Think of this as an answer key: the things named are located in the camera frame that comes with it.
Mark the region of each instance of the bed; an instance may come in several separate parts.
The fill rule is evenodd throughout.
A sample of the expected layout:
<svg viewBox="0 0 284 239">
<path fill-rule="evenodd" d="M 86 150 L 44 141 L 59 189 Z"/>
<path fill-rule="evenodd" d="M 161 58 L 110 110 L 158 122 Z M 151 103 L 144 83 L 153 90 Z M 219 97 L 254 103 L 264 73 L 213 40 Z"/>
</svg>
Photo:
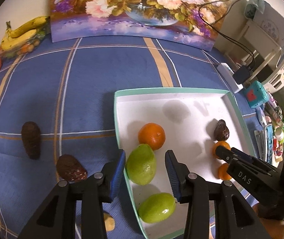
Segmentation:
<svg viewBox="0 0 284 239">
<path fill-rule="evenodd" d="M 88 175 L 114 160 L 114 92 L 129 88 L 198 87 L 229 90 L 216 67 L 225 62 L 216 49 L 170 41 L 97 36 L 52 43 L 50 36 L 30 54 L 5 62 L 0 71 L 0 234 L 16 238 L 57 183 L 55 162 L 74 155 Z M 249 129 L 261 130 L 255 110 L 235 94 Z M 28 158 L 21 140 L 27 121 L 41 129 L 41 157 Z M 247 191 L 250 204 L 256 201 Z M 112 204 L 104 204 L 116 222 L 109 238 L 143 238 L 125 183 Z M 80 235 L 77 206 L 76 237 Z M 211 218 L 214 236 L 214 218 Z"/>
</svg>

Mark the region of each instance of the screw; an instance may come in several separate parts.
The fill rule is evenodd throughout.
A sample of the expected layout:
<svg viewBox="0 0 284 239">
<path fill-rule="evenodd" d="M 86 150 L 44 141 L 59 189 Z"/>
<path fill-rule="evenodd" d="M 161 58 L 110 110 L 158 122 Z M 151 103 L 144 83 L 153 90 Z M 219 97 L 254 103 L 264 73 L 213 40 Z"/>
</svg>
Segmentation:
<svg viewBox="0 0 284 239">
<path fill-rule="evenodd" d="M 231 187 L 233 185 L 233 183 L 231 181 L 223 181 L 225 186 Z"/>
<path fill-rule="evenodd" d="M 96 179 L 101 179 L 102 177 L 103 177 L 103 173 L 102 172 L 96 172 L 94 174 L 94 178 L 96 178 Z"/>
<path fill-rule="evenodd" d="M 187 175 L 187 177 L 189 177 L 192 180 L 195 180 L 197 178 L 197 175 L 193 172 L 189 173 L 189 175 Z"/>
<path fill-rule="evenodd" d="M 59 187 L 65 187 L 67 185 L 67 181 L 66 180 L 62 180 L 58 182 Z"/>
</svg>

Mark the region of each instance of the banana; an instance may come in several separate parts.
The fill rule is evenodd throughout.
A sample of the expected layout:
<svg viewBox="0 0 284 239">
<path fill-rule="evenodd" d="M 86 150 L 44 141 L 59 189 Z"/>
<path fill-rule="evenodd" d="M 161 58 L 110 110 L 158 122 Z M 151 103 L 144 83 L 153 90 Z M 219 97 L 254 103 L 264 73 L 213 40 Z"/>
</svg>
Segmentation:
<svg viewBox="0 0 284 239">
<path fill-rule="evenodd" d="M 35 29 L 35 28 L 39 28 L 43 25 L 45 25 L 48 20 L 50 19 L 50 17 L 48 16 L 39 16 L 37 18 L 34 18 L 28 22 L 26 22 L 25 24 L 23 24 L 22 26 L 20 26 L 19 28 L 15 29 L 15 30 L 10 30 L 9 31 L 9 35 L 12 38 L 18 38 L 21 35 L 23 35 L 24 33 Z"/>
<path fill-rule="evenodd" d="M 0 44 L 1 49 L 3 51 L 9 51 L 9 50 L 12 50 L 14 48 L 18 48 L 18 47 L 22 46 L 30 38 L 33 38 L 37 33 L 36 29 L 32 29 L 32 30 L 29 30 L 26 33 L 22 34 L 20 37 L 12 38 L 10 36 L 10 31 L 11 31 L 10 22 L 7 22 L 7 30 L 6 30 L 6 33 L 5 33 L 5 35 L 4 35 L 4 37 L 1 41 L 1 44 Z"/>
</svg>

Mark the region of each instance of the mint green box rim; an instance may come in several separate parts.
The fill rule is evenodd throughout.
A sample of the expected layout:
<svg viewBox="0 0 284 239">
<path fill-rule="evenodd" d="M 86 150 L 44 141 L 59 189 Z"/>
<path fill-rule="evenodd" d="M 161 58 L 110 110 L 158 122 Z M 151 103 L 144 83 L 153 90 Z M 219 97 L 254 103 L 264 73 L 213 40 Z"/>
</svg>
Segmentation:
<svg viewBox="0 0 284 239">
<path fill-rule="evenodd" d="M 229 98 L 234 111 L 236 113 L 236 116 L 238 118 L 238 121 L 240 123 L 240 126 L 242 128 L 242 131 L 244 133 L 244 137 L 246 139 L 247 147 L 249 150 L 249 154 L 251 156 L 255 156 L 254 148 L 252 144 L 252 140 L 249 135 L 249 131 L 247 129 L 247 126 L 245 124 L 245 121 L 243 119 L 243 116 L 237 106 L 237 103 L 235 101 L 235 97 L 232 94 L 232 92 L 227 90 L 220 90 L 220 89 L 208 89 L 208 88 L 184 88 L 184 87 L 159 87 L 159 88 L 137 88 L 137 89 L 127 89 L 127 90 L 119 90 L 114 93 L 114 125 L 115 125 L 115 134 L 116 134 L 116 140 L 118 143 L 118 147 L 120 148 L 120 134 L 119 134 L 119 126 L 117 121 L 117 112 L 116 112 L 116 103 L 117 98 L 121 96 L 128 96 L 128 95 L 142 95 L 142 94 L 160 94 L 160 93 L 218 93 L 218 94 L 226 94 Z M 135 213 L 135 217 L 137 218 L 138 224 L 140 226 L 140 229 L 144 235 L 144 237 L 147 239 L 148 236 L 142 226 L 141 219 L 138 215 L 138 211 L 135 207 L 134 198 L 133 198 L 133 192 L 130 185 L 129 177 L 126 173 L 126 169 L 124 169 L 124 178 L 126 182 L 126 186 L 128 188 L 129 196 L 131 199 L 131 203 L 133 206 L 133 210 Z M 182 235 L 184 233 L 184 229 L 177 230 L 171 234 L 165 235 L 158 239 L 172 239 L 179 235 Z"/>
</svg>

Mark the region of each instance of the teal box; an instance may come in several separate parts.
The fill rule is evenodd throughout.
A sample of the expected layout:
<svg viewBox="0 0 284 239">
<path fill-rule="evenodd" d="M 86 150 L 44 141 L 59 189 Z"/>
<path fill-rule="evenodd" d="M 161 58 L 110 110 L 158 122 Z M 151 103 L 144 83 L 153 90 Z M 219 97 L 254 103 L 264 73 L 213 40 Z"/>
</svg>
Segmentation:
<svg viewBox="0 0 284 239">
<path fill-rule="evenodd" d="M 264 89 L 264 86 L 259 81 L 254 81 L 244 91 L 244 95 L 247 99 L 248 105 L 253 109 L 268 102 L 269 100 L 268 94 Z"/>
</svg>

